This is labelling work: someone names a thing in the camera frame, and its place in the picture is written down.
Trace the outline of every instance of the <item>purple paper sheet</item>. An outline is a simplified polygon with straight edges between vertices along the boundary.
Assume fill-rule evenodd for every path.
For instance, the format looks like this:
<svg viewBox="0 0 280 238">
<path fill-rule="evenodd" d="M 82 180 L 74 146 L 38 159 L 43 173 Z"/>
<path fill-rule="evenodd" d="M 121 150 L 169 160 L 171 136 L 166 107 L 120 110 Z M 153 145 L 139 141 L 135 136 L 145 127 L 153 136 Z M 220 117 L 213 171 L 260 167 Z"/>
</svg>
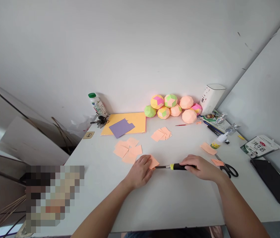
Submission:
<svg viewBox="0 0 280 238">
<path fill-rule="evenodd" d="M 126 134 L 131 131 L 135 126 L 132 123 L 128 123 L 126 119 L 122 119 L 121 121 L 109 126 L 110 130 L 114 134 L 116 138 Z"/>
</svg>

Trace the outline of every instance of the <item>black tablet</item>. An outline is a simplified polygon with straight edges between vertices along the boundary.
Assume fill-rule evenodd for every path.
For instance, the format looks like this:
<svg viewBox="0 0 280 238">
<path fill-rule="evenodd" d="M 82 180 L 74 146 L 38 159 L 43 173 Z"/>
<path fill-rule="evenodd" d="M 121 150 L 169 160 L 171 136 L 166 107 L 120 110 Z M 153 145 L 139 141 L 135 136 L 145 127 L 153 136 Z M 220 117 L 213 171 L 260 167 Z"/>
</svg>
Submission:
<svg viewBox="0 0 280 238">
<path fill-rule="evenodd" d="M 267 160 L 253 159 L 250 163 L 280 204 L 280 174 Z"/>
</svg>

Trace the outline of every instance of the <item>modular origami sphere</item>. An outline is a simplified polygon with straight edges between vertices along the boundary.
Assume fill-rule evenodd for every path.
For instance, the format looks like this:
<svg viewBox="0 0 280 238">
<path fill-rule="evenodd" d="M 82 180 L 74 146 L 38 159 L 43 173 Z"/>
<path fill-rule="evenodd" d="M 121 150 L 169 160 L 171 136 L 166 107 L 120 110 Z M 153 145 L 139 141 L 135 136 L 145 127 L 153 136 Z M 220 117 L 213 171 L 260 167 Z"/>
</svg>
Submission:
<svg viewBox="0 0 280 238">
<path fill-rule="evenodd" d="M 160 109 L 164 105 L 164 98 L 161 95 L 154 95 L 151 99 L 151 106 Z"/>
<path fill-rule="evenodd" d="M 170 116 L 170 109 L 168 107 L 161 107 L 158 111 L 157 111 L 157 116 L 161 119 L 166 119 Z"/>
<path fill-rule="evenodd" d="M 156 114 L 156 109 L 154 109 L 151 105 L 146 106 L 144 109 L 144 114 L 146 117 L 154 117 Z"/>
<path fill-rule="evenodd" d="M 190 109 L 194 110 L 197 115 L 200 115 L 200 113 L 202 112 L 202 106 L 199 105 L 198 103 L 194 103 Z"/>
<path fill-rule="evenodd" d="M 180 99 L 180 107 L 182 109 L 190 109 L 193 103 L 194 100 L 190 96 L 184 96 Z"/>
<path fill-rule="evenodd" d="M 194 110 L 185 110 L 182 114 L 182 119 L 185 123 L 191 124 L 197 119 L 197 114 Z"/>
<path fill-rule="evenodd" d="M 176 104 L 174 107 L 170 108 L 171 111 L 171 116 L 179 116 L 180 113 L 182 112 L 182 108 Z"/>
<path fill-rule="evenodd" d="M 174 94 L 168 94 L 164 98 L 164 106 L 174 107 L 177 104 L 177 97 Z"/>
</svg>

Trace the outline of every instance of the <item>glue bottle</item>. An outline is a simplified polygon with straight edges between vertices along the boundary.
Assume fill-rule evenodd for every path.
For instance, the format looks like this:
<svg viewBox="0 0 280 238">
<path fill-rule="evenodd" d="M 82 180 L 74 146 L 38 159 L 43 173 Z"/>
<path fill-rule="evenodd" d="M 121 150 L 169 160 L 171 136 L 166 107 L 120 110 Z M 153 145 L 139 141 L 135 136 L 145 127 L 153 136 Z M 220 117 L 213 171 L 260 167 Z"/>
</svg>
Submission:
<svg viewBox="0 0 280 238">
<path fill-rule="evenodd" d="M 222 143 L 227 139 L 227 134 L 228 132 L 218 136 L 218 138 L 215 139 L 210 146 L 214 149 L 218 149 L 222 145 Z"/>
<path fill-rule="evenodd" d="M 95 111 L 100 116 L 104 116 L 104 117 L 109 116 L 103 103 L 101 102 L 100 98 L 98 98 L 95 93 L 89 93 L 88 97 L 89 97 L 89 100 L 90 100 L 91 104 L 93 105 Z"/>
</svg>

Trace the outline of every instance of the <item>screwdriver handle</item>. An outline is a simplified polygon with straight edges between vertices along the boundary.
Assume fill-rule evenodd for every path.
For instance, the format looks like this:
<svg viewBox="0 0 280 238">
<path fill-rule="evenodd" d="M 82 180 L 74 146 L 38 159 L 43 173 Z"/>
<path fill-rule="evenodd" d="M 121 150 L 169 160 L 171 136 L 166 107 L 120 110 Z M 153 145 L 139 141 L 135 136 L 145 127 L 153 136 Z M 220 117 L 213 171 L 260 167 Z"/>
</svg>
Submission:
<svg viewBox="0 0 280 238">
<path fill-rule="evenodd" d="M 171 165 L 171 169 L 172 170 L 186 170 L 185 165 L 180 165 L 180 164 L 173 164 L 173 168 L 172 168 L 172 165 Z"/>
</svg>

